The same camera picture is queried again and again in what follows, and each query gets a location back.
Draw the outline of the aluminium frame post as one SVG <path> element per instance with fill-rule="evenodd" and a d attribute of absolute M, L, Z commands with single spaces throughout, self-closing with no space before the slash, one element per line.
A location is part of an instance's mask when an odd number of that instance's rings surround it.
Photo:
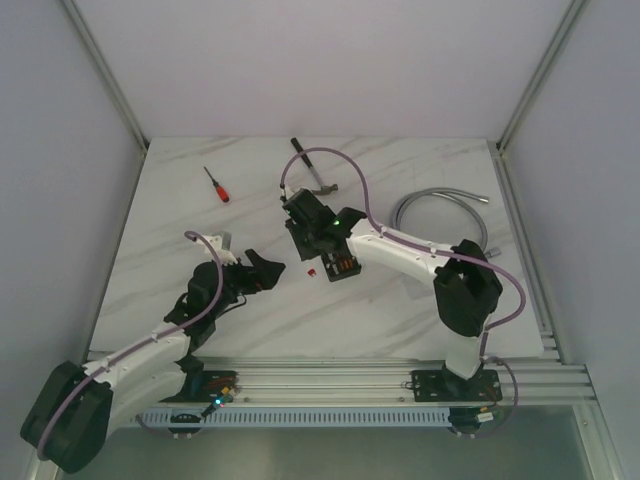
<path fill-rule="evenodd" d="M 569 2 L 508 123 L 496 142 L 496 148 L 500 154 L 506 152 L 515 140 L 519 129 L 535 104 L 589 4 L 589 0 Z"/>
<path fill-rule="evenodd" d="M 58 5 L 68 19 L 89 61 L 94 68 L 107 96 L 116 109 L 124 127 L 134 140 L 135 144 L 145 155 L 150 142 L 143 133 L 143 129 L 134 114 L 134 111 L 121 89 L 112 69 L 110 68 L 98 42 L 96 41 L 84 15 L 76 1 L 61 0 Z"/>

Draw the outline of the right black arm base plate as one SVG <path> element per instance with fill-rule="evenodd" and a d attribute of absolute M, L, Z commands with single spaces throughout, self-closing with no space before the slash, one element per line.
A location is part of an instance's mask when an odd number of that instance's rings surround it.
<path fill-rule="evenodd" d="M 412 391 L 414 400 L 422 403 L 464 403 L 503 399 L 498 373 L 482 368 L 467 380 L 445 367 L 413 370 L 407 387 Z"/>

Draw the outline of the aluminium mounting rail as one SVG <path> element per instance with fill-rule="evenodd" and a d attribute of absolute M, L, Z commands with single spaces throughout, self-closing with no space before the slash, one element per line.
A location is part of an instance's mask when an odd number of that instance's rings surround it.
<path fill-rule="evenodd" d="M 390 406 L 411 403 L 414 370 L 439 370 L 439 361 L 398 359 L 231 359 L 205 357 L 207 370 L 232 370 L 238 401 L 251 406 Z M 498 366 L 504 400 L 518 385 L 521 405 L 587 405 L 596 393 L 584 365 L 509 360 Z"/>

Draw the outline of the red handled screwdriver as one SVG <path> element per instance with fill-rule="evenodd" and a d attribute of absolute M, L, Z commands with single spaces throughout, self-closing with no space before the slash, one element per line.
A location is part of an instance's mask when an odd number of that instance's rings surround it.
<path fill-rule="evenodd" d="M 211 183 L 212 183 L 212 185 L 213 185 L 213 188 L 214 188 L 214 190 L 215 190 L 215 192 L 216 192 L 217 196 L 219 197 L 219 199 L 220 199 L 223 203 L 225 203 L 225 204 L 229 203 L 229 202 L 230 202 L 230 196 L 229 196 L 229 194 L 227 193 L 227 191 L 226 191 L 226 190 L 221 186 L 221 184 L 220 184 L 220 183 L 219 183 L 219 182 L 218 182 L 218 181 L 213 177 L 213 175 L 211 174 L 210 170 L 209 170 L 206 166 L 204 166 L 204 167 L 203 167 L 203 169 L 204 169 L 204 171 L 206 172 L 206 174 L 207 174 L 208 178 L 210 179 L 210 181 L 211 181 Z"/>

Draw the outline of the left aluminium frame post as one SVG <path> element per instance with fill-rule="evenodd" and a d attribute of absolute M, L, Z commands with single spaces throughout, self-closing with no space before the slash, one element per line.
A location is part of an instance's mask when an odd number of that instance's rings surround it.
<path fill-rule="evenodd" d="M 134 140 L 135 144 L 145 155 L 150 142 L 143 133 L 143 129 L 134 114 L 134 111 L 121 89 L 112 69 L 110 68 L 98 42 L 96 41 L 84 15 L 76 1 L 61 0 L 58 5 L 68 19 L 89 61 L 94 68 L 107 96 L 116 109 L 124 127 Z"/>

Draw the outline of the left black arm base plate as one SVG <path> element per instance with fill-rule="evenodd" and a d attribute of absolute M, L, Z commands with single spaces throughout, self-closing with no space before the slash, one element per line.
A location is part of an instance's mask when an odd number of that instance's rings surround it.
<path fill-rule="evenodd" d="M 233 370 L 205 370 L 189 374 L 179 392 L 162 403 L 206 403 L 222 394 L 224 388 L 233 390 L 238 374 Z"/>

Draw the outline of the black handled claw hammer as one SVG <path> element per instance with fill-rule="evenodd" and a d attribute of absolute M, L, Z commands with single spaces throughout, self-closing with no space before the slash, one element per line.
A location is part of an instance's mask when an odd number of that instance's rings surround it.
<path fill-rule="evenodd" d="M 318 187 L 316 189 L 312 190 L 312 192 L 317 196 L 328 196 L 328 195 L 331 195 L 334 192 L 337 192 L 339 190 L 338 185 L 337 184 L 327 184 L 324 181 L 324 179 L 321 177 L 321 175 L 319 174 L 319 172 L 315 168 L 315 166 L 312 163 L 312 161 L 309 158 L 309 156 L 304 152 L 304 148 L 300 144 L 299 140 L 296 137 L 292 137 L 290 139 L 290 143 L 294 147 L 294 149 L 296 150 L 296 153 L 299 155 L 299 158 L 303 161 L 303 163 L 305 164 L 307 169 L 312 174 L 312 176 L 313 176 L 314 180 L 316 181 L 316 183 L 318 184 Z"/>

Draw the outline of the black fuse box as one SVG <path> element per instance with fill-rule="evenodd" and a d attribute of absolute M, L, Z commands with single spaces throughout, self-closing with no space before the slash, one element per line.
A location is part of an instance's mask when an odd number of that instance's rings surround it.
<path fill-rule="evenodd" d="M 359 275 L 362 270 L 362 265 L 349 251 L 322 253 L 321 260 L 330 282 L 337 282 Z"/>

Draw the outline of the right aluminium frame post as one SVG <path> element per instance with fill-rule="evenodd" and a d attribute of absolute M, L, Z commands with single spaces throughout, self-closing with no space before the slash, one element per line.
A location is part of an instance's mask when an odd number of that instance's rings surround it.
<path fill-rule="evenodd" d="M 515 140 L 519 129 L 535 104 L 589 4 L 589 0 L 569 2 L 508 123 L 496 142 L 496 148 L 500 154 L 506 152 Z"/>

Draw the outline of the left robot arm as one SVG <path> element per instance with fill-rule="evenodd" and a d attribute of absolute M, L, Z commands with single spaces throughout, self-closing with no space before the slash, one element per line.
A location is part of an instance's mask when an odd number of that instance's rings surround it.
<path fill-rule="evenodd" d="M 43 459 L 76 473 L 135 415 L 167 399 L 198 399 L 205 379 L 195 353 L 217 319 L 247 296 L 273 289 L 285 270 L 252 249 L 245 256 L 247 264 L 199 264 L 186 292 L 141 340 L 98 361 L 55 367 L 22 423 L 21 438 Z"/>

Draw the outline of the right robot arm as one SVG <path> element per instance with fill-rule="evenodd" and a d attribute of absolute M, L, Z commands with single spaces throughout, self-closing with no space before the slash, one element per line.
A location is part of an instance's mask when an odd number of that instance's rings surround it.
<path fill-rule="evenodd" d="M 337 282 L 375 263 L 408 275 L 434 290 L 440 321 L 449 330 L 444 390 L 464 399 L 478 387 L 481 336 L 495 312 L 503 287 L 476 243 L 437 244 L 393 230 L 379 233 L 363 211 L 338 213 L 305 188 L 281 194 L 289 231 L 303 261 L 320 258 L 326 275 Z"/>

